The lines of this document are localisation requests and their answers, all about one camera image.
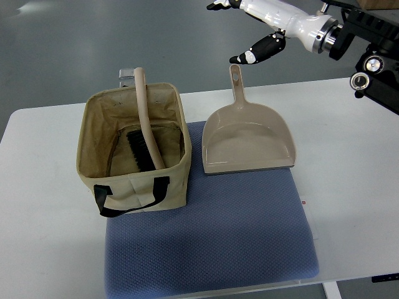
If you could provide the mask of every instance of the beige dustpan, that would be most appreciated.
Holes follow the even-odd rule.
[[[287,124],[273,109],[249,103],[238,65],[230,66],[234,103],[215,111],[202,135],[205,173],[292,167],[296,149]]]

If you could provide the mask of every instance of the scrub brush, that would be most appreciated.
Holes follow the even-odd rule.
[[[130,149],[135,155],[140,171],[163,169],[165,165],[156,145],[148,117],[144,70],[141,67],[137,67],[133,74],[137,93],[138,118],[142,129],[127,133]]]

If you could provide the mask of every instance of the blue cushion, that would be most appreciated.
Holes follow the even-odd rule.
[[[312,234],[289,168],[204,174],[190,123],[187,206],[107,220],[108,298],[156,298],[314,277]]]

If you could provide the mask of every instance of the basket strap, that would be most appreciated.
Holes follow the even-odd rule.
[[[159,204],[161,201],[163,201],[166,198],[166,192],[168,191],[168,185],[170,183],[170,177],[169,176],[162,176],[159,178],[154,178],[154,186],[152,189],[152,194],[154,195],[155,200],[143,207],[135,207],[133,209],[127,209],[124,211],[121,210],[114,210],[114,209],[109,209],[107,207],[104,207],[105,201],[107,200],[108,195],[112,195],[112,190],[110,186],[104,186],[104,185],[94,185],[94,198],[95,202],[97,203],[99,210],[100,210],[100,215],[104,217],[117,217],[122,214],[132,212],[132,211],[137,211],[141,209],[145,209],[147,207],[152,207],[155,206],[156,204]]]

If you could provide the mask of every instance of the gray floor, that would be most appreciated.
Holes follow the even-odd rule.
[[[290,0],[314,13],[319,0]],[[346,1],[355,4],[354,0]],[[0,0],[0,138],[22,108],[85,102],[118,86],[118,70],[143,67],[147,82],[180,93],[230,87],[229,58],[272,33],[239,10],[209,12],[210,0]],[[340,19],[338,9],[331,15]],[[399,21],[398,11],[379,12]],[[285,51],[243,67],[247,87],[349,77],[367,43],[355,39],[336,62],[296,39]],[[398,298],[399,283],[339,283],[343,298]],[[325,298],[321,285],[229,298]]]

